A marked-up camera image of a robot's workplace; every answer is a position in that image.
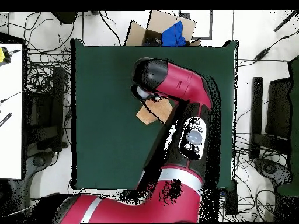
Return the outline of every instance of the black cable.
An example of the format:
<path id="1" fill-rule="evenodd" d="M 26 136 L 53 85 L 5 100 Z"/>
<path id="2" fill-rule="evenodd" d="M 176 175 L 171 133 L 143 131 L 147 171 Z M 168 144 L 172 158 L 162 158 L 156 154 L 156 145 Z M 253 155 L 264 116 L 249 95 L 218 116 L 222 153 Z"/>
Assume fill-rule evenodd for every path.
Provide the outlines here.
<path id="1" fill-rule="evenodd" d="M 0 100 L 0 103 L 6 102 L 6 101 L 9 100 L 11 97 L 14 97 L 14 96 L 18 95 L 19 93 L 15 93 L 15 94 L 13 94 L 12 96 L 9 96 L 9 97 L 6 98 L 6 99 Z"/>
<path id="2" fill-rule="evenodd" d="M 49 165 L 49 167 L 50 167 L 50 166 L 54 166 L 54 165 L 57 163 L 57 161 L 58 161 L 58 157 L 59 157 L 59 152 L 57 153 L 56 162 L 54 162 L 53 164 Z"/>
<path id="3" fill-rule="evenodd" d="M 114 23 L 114 25 L 115 25 L 115 33 L 116 33 L 116 23 L 113 21 L 113 20 L 111 20 L 113 23 Z"/>
<path id="4" fill-rule="evenodd" d="M 235 24 L 235 11 L 232 10 L 232 35 L 231 35 L 231 40 L 234 40 L 234 24 Z"/>
<path id="5" fill-rule="evenodd" d="M 24 37 L 24 39 L 25 39 L 25 33 L 26 33 L 26 23 L 27 23 L 27 20 L 28 20 L 29 16 L 31 16 L 31 15 L 35 15 L 35 14 L 37 14 L 37 13 L 38 13 L 38 12 L 29 14 L 29 15 L 27 16 L 26 20 L 25 20 L 25 28 L 24 28 L 24 32 L 23 32 L 23 37 Z M 33 24 L 32 28 L 35 27 L 35 25 L 36 25 L 36 23 L 37 23 L 39 17 L 41 16 L 41 13 L 42 13 L 42 12 L 39 12 L 39 15 L 38 15 L 38 17 L 36 18 L 36 21 L 35 21 L 35 23 Z"/>
<path id="6" fill-rule="evenodd" d="M 251 63 L 251 64 L 246 64 L 246 65 L 241 65 L 243 62 L 241 62 L 238 67 L 242 67 L 242 66 L 249 66 L 249 65 L 253 65 L 255 64 L 256 62 L 260 61 L 264 56 L 266 56 L 268 54 L 268 52 L 271 50 L 271 48 L 277 44 L 278 42 L 280 42 L 281 40 L 285 40 L 285 39 L 288 39 L 290 38 L 291 36 L 293 35 L 296 35 L 297 33 L 299 33 L 299 29 L 293 33 L 293 34 L 290 34 L 290 35 L 286 35 L 284 37 L 282 37 L 281 39 L 277 40 L 275 43 L 273 43 L 270 47 L 268 47 L 267 49 L 264 49 L 262 52 L 260 52 L 253 60 L 254 62 Z"/>
<path id="7" fill-rule="evenodd" d="M 251 64 L 238 65 L 238 67 L 253 65 L 253 64 L 255 64 L 257 61 L 258 61 L 258 60 L 254 61 L 254 62 L 251 63 Z"/>
<path id="8" fill-rule="evenodd" d="M 7 14 L 7 34 L 9 35 L 9 13 Z"/>
<path id="9" fill-rule="evenodd" d="M 263 217 L 261 216 L 260 212 L 259 212 L 259 207 L 258 207 L 258 196 L 260 193 L 264 192 L 264 191 L 268 191 L 270 193 L 273 193 L 274 195 L 276 195 L 276 193 L 274 191 L 271 191 L 271 190 L 268 190 L 268 189 L 263 189 L 263 190 L 260 190 L 256 196 L 255 196 L 255 205 L 256 205 L 256 211 L 258 212 L 260 218 L 263 220 L 263 222 L 267 222 L 266 220 L 263 219 Z"/>
<path id="10" fill-rule="evenodd" d="M 84 12 L 82 12 L 82 41 L 84 41 Z"/>
<path id="11" fill-rule="evenodd" d="M 178 16 L 176 17 L 176 19 L 175 19 L 175 30 L 176 30 L 176 22 L 178 21 Z M 178 38 L 176 37 L 176 33 L 175 33 L 175 40 L 176 40 L 176 45 L 178 44 Z"/>
<path id="12" fill-rule="evenodd" d="M 39 12 L 31 13 L 31 14 L 29 14 L 29 15 L 27 16 L 27 18 L 28 18 L 29 16 L 31 16 L 31 15 L 36 14 L 36 13 L 39 13 Z M 19 25 L 13 24 L 13 23 L 6 23 L 6 24 L 1 25 L 0 27 L 9 26 L 9 25 L 16 26 L 16 27 L 21 27 L 21 28 L 23 28 L 23 29 L 26 29 L 27 31 L 31 30 L 31 29 L 34 27 L 34 25 L 33 25 L 33 27 L 31 27 L 30 29 L 27 29 L 27 28 L 25 28 L 25 27 L 23 27 L 23 26 L 19 26 Z"/>
<path id="13" fill-rule="evenodd" d="M 67 112 L 67 115 L 65 116 L 65 120 L 64 120 L 64 130 L 65 130 L 65 133 L 67 135 L 67 140 L 69 142 L 70 145 L 72 145 L 72 143 L 69 141 L 69 138 L 68 138 L 68 133 L 67 133 L 67 124 L 69 122 L 69 120 L 71 119 L 72 115 L 71 115 L 71 109 Z"/>
<path id="14" fill-rule="evenodd" d="M 140 101 L 140 102 L 152 115 L 154 115 L 162 123 L 162 125 L 166 126 L 165 123 L 147 107 L 147 105 L 144 101 Z"/>
<path id="15" fill-rule="evenodd" d="M 279 97 L 279 98 L 277 98 L 276 100 L 281 99 L 281 98 L 284 98 L 284 97 L 286 97 L 286 95 L 284 95 L 284 96 L 282 96 L 282 97 Z M 267 104 L 268 102 L 269 102 L 269 100 L 267 100 L 266 102 L 262 103 L 262 105 Z M 244 116 L 246 113 L 250 112 L 251 110 L 252 110 L 252 108 L 250 108 L 248 111 L 244 112 L 240 117 L 238 117 L 238 119 L 237 119 L 237 121 L 236 121 L 236 125 L 237 125 L 239 119 L 240 119 L 242 116 Z"/>
<path id="16" fill-rule="evenodd" d="M 104 20 L 104 18 L 103 18 L 103 16 L 102 16 L 102 13 L 99 11 L 99 13 L 100 13 L 100 17 L 102 18 L 102 20 L 103 20 L 103 22 L 106 24 L 106 26 L 112 31 L 112 33 L 114 33 L 114 35 L 117 37 L 117 40 L 119 41 L 119 46 L 121 46 L 121 44 L 120 44 L 120 39 L 119 39 L 119 37 L 118 37 L 118 35 L 116 34 L 116 32 L 114 32 L 113 30 L 112 30 L 112 28 L 108 25 L 108 23 Z"/>
<path id="17" fill-rule="evenodd" d="M 36 28 L 38 28 L 40 25 L 42 25 L 42 24 L 43 24 L 45 21 L 47 21 L 47 20 L 57 20 L 57 18 L 43 20 L 38 26 L 36 26 L 34 29 L 32 29 L 32 31 L 30 32 L 30 36 L 29 36 L 29 39 L 28 39 L 28 43 L 29 43 L 30 40 L 31 40 L 31 36 L 32 36 L 33 31 L 34 31 Z"/>
<path id="18" fill-rule="evenodd" d="M 248 140 L 246 140 L 245 138 L 242 138 L 242 137 L 240 137 L 240 136 L 236 136 L 237 138 L 240 138 L 240 139 L 242 139 L 242 140 L 244 140 L 244 141 L 247 141 L 247 143 L 243 143 L 243 142 L 239 142 L 239 141 L 236 141 L 236 142 L 239 142 L 239 143 L 241 143 L 241 144 L 251 144 Z M 270 148 L 260 148 L 260 147 L 258 147 L 256 144 L 254 144 L 254 143 L 252 143 L 251 144 L 252 146 L 255 146 L 257 149 L 259 149 L 259 150 L 261 150 L 261 151 L 268 151 L 268 152 L 276 152 L 278 155 L 282 155 L 283 156 L 283 154 L 282 153 L 280 153 L 280 152 L 278 152 L 278 151 L 276 151 L 276 150 L 274 150 L 274 149 L 270 149 Z"/>
<path id="19" fill-rule="evenodd" d="M 272 155 L 272 153 L 271 154 L 269 154 L 269 155 L 265 155 L 265 153 L 262 155 L 262 157 L 264 157 L 264 156 L 271 156 Z M 241 156 L 241 154 L 237 157 L 237 168 L 239 167 L 239 158 L 241 158 L 241 159 L 243 159 L 244 160 L 244 162 L 243 163 L 249 163 L 249 164 L 251 164 L 252 162 L 253 162 L 253 159 L 251 159 L 250 161 L 246 161 L 242 156 Z M 273 207 L 272 207 L 272 205 L 270 205 L 269 203 L 267 203 L 266 205 L 264 205 L 264 204 L 262 204 L 259 200 L 258 200 L 258 195 L 259 195 L 259 193 L 261 193 L 262 191 L 270 191 L 270 190 L 262 190 L 262 191 L 260 191 L 260 192 L 258 192 L 257 193 L 257 195 L 256 195 L 256 197 L 255 197 L 255 199 L 253 199 L 253 196 L 252 196 L 252 193 L 251 193 L 251 189 L 249 188 L 249 186 L 246 184 L 246 181 L 243 181 L 241 178 L 239 178 L 246 186 L 247 186 L 247 188 L 248 188 L 248 190 L 249 190 L 249 192 L 250 192 L 250 194 L 251 194 L 251 196 L 250 197 L 245 197 L 245 198 L 241 198 L 238 202 L 240 202 L 240 201 L 242 201 L 242 200 L 246 200 L 246 198 L 251 198 L 252 200 L 253 200 L 253 204 L 249 204 L 249 205 L 251 205 L 251 208 L 248 208 L 248 209 L 244 209 L 244 210 L 241 210 L 241 211 L 239 211 L 238 212 L 238 214 L 237 215 L 239 215 L 239 217 L 241 217 L 242 219 L 241 219 L 241 222 L 247 222 L 246 220 L 245 220 L 245 218 L 241 215 L 241 214 L 250 214 L 250 215 L 252 215 L 252 216 L 254 216 L 254 222 L 255 222 L 255 220 L 256 220 L 256 218 L 258 217 L 258 215 L 261 217 L 261 219 L 264 219 L 263 218 L 263 214 L 261 213 L 261 211 L 262 212 L 264 212 L 265 211 L 265 209 L 267 209 L 269 212 L 271 212 L 271 213 L 273 213 Z M 258 214 L 256 214 L 256 213 L 251 213 L 251 212 L 247 212 L 247 211 L 249 211 L 249 210 L 251 210 L 251 209 L 254 209 L 254 208 L 256 208 L 256 210 L 257 210 L 257 212 L 258 212 Z M 238 218 L 237 218 L 237 215 L 235 216 L 235 217 L 233 217 L 236 221 L 240 221 Z"/>
<path id="20" fill-rule="evenodd" d="M 250 62 L 255 61 L 255 59 L 246 59 L 246 58 L 238 58 L 238 61 Z M 290 62 L 291 60 L 281 60 L 281 59 L 260 59 L 259 61 L 266 61 L 266 62 Z"/>

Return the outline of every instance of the round button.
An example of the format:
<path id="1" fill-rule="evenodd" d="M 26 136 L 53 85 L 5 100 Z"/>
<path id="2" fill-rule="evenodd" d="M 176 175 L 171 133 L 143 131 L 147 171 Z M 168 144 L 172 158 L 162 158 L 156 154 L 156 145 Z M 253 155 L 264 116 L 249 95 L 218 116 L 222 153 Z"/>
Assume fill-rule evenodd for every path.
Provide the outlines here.
<path id="1" fill-rule="evenodd" d="M 199 147 L 194 148 L 195 153 L 199 154 Z"/>
<path id="2" fill-rule="evenodd" d="M 190 144 L 187 143 L 187 144 L 185 145 L 185 149 L 187 149 L 188 151 L 190 151 L 190 150 L 192 149 L 192 146 L 191 146 Z"/>
<path id="3" fill-rule="evenodd" d="M 187 135 L 187 140 L 194 145 L 200 145 L 203 137 L 201 136 L 201 133 L 195 130 L 191 130 L 189 134 Z"/>

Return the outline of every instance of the green mat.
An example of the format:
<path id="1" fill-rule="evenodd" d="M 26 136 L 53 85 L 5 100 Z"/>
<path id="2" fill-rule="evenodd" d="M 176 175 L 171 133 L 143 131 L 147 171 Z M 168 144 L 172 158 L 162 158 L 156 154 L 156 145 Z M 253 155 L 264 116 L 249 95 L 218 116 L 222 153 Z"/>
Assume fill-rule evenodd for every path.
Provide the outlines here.
<path id="1" fill-rule="evenodd" d="M 291 119 L 291 157 L 290 167 L 293 174 L 291 184 L 281 185 L 277 192 L 287 197 L 299 197 L 299 56 L 288 63 L 290 76 L 293 78 L 293 88 L 290 92 L 292 106 Z"/>
<path id="2" fill-rule="evenodd" d="M 131 95 L 131 71 L 142 57 L 169 59 L 214 78 L 222 111 L 218 186 L 231 188 L 236 41 L 221 48 L 88 47 L 79 40 L 71 44 L 76 95 L 76 189 L 135 189 L 162 127 L 159 121 L 145 125 L 135 116 L 142 105 Z"/>

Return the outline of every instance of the wire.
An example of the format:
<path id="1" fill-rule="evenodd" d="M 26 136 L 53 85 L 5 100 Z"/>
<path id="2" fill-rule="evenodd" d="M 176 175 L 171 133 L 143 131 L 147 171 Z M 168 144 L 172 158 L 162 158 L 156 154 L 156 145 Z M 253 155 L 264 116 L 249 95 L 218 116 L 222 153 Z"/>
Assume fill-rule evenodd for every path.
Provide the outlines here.
<path id="1" fill-rule="evenodd" d="M 57 163 L 57 161 L 58 161 L 58 157 L 59 157 L 59 152 L 57 153 L 56 162 L 54 162 L 53 164 L 49 165 L 49 167 L 50 167 L 50 166 L 54 166 L 54 165 Z"/>
<path id="2" fill-rule="evenodd" d="M 0 103 L 6 102 L 6 101 L 9 100 L 11 97 L 14 97 L 14 96 L 18 95 L 19 93 L 15 93 L 14 95 L 9 96 L 9 97 L 6 98 L 6 99 L 0 100 Z"/>
<path id="3" fill-rule="evenodd" d="M 238 67 L 249 66 L 249 65 L 253 65 L 253 64 L 255 64 L 256 62 L 260 61 L 265 55 L 267 55 L 267 53 L 269 52 L 269 50 L 271 50 L 271 48 L 272 48 L 274 45 L 276 45 L 278 42 L 280 42 L 281 40 L 288 39 L 288 38 L 290 38 L 291 36 L 296 35 L 296 34 L 298 34 L 298 33 L 299 33 L 299 29 L 298 29 L 295 33 L 293 33 L 293 34 L 286 35 L 286 36 L 282 37 L 281 39 L 279 39 L 279 40 L 277 40 L 275 43 L 273 43 L 270 47 L 268 47 L 267 49 L 264 49 L 263 51 L 265 51 L 265 53 L 262 55 L 262 57 L 258 58 L 258 56 L 260 55 L 260 54 L 258 54 L 258 55 L 253 59 L 253 61 L 254 61 L 253 63 L 251 63 L 251 64 L 246 64 L 246 65 L 241 65 L 243 62 L 246 62 L 246 61 L 243 61 L 243 62 L 241 62 L 241 63 L 238 65 Z"/>
<path id="4" fill-rule="evenodd" d="M 237 119 L 237 121 L 236 121 L 236 125 L 237 125 L 239 119 L 240 119 L 242 116 L 244 116 L 246 113 L 250 112 L 251 110 L 252 110 L 252 108 L 250 108 L 248 111 L 244 112 L 240 117 L 238 117 L 238 119 Z"/>
<path id="5" fill-rule="evenodd" d="M 8 214 L 8 215 L 6 215 L 6 216 L 1 216 L 1 217 L 7 217 L 7 216 L 16 215 L 16 214 L 18 214 L 18 213 L 21 213 L 21 212 L 23 212 L 23 211 L 27 211 L 28 209 L 30 209 L 30 208 L 32 208 L 32 207 L 34 207 L 34 205 L 32 205 L 32 206 L 29 206 L 29 207 L 27 207 L 27 208 L 25 208 L 25 209 L 21 209 L 20 211 L 17 211 L 17 212 L 14 212 L 14 213 Z"/>
<path id="6" fill-rule="evenodd" d="M 175 30 L 176 30 L 176 22 L 178 21 L 178 16 L 176 17 L 176 19 L 175 19 Z M 176 40 L 176 45 L 178 44 L 178 38 L 176 37 L 176 33 L 175 33 L 175 40 Z"/>
<path id="7" fill-rule="evenodd" d="M 106 24 L 106 26 L 112 31 L 112 33 L 114 33 L 114 35 L 116 36 L 116 38 L 118 39 L 118 41 L 119 41 L 119 46 L 121 46 L 121 44 L 120 44 L 120 39 L 119 39 L 119 37 L 118 37 L 118 35 L 116 34 L 116 32 L 114 32 L 113 30 L 112 30 L 112 28 L 108 25 L 108 23 L 104 20 L 104 18 L 103 18 L 103 15 L 102 15 L 102 13 L 99 11 L 99 13 L 100 13 L 100 17 L 102 18 L 102 20 L 103 20 L 103 22 Z"/>
<path id="8" fill-rule="evenodd" d="M 82 12 L 82 41 L 84 41 L 84 12 Z"/>
<path id="9" fill-rule="evenodd" d="M 254 61 L 254 62 L 251 63 L 251 64 L 238 65 L 238 67 L 253 65 L 253 64 L 255 64 L 257 61 L 258 61 L 258 60 Z"/>
<path id="10" fill-rule="evenodd" d="M 111 20 L 113 23 L 114 23 L 114 25 L 115 25 L 115 33 L 116 33 L 116 23 L 113 21 L 113 20 Z"/>
<path id="11" fill-rule="evenodd" d="M 68 124 L 68 122 L 69 122 L 69 120 L 71 119 L 71 109 L 68 111 L 68 113 L 67 113 L 67 115 L 65 116 L 65 120 L 64 120 L 64 130 L 65 130 L 65 133 L 66 133 L 66 135 L 67 135 L 67 140 L 68 140 L 68 143 L 70 144 L 70 145 L 72 145 L 72 143 L 69 141 L 69 138 L 68 138 L 68 132 L 67 132 L 67 124 Z"/>
<path id="12" fill-rule="evenodd" d="M 235 11 L 232 10 L 232 34 L 231 34 L 231 40 L 234 40 L 234 24 L 235 24 Z"/>
<path id="13" fill-rule="evenodd" d="M 162 125 L 166 126 L 165 123 L 148 108 L 148 106 L 146 105 L 146 103 L 144 101 L 140 101 L 140 102 L 154 117 L 156 117 L 162 123 Z"/>
<path id="14" fill-rule="evenodd" d="M 263 219 L 263 217 L 261 216 L 260 214 L 260 210 L 259 210 L 259 207 L 258 207 L 258 196 L 260 193 L 264 192 L 264 191 L 268 191 L 270 193 L 273 193 L 274 195 L 276 195 L 276 193 L 274 191 L 271 191 L 271 190 L 268 190 L 268 189 L 263 189 L 263 190 L 260 190 L 256 196 L 255 196 L 255 205 L 256 205 L 256 211 L 258 212 L 260 218 L 263 220 L 263 222 L 267 222 L 266 220 Z"/>

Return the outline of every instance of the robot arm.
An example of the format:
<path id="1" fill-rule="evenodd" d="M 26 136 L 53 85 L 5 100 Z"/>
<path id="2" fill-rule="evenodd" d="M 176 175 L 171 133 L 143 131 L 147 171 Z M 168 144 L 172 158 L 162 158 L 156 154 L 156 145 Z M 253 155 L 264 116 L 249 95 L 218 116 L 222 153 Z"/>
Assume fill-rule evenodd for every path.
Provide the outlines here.
<path id="1" fill-rule="evenodd" d="M 57 223 L 197 222 L 212 102 L 198 74 L 160 59 L 142 58 L 132 73 L 139 100 L 168 97 L 175 102 L 146 161 L 137 192 L 154 187 L 139 205 L 126 205 L 94 195 L 68 198 Z"/>

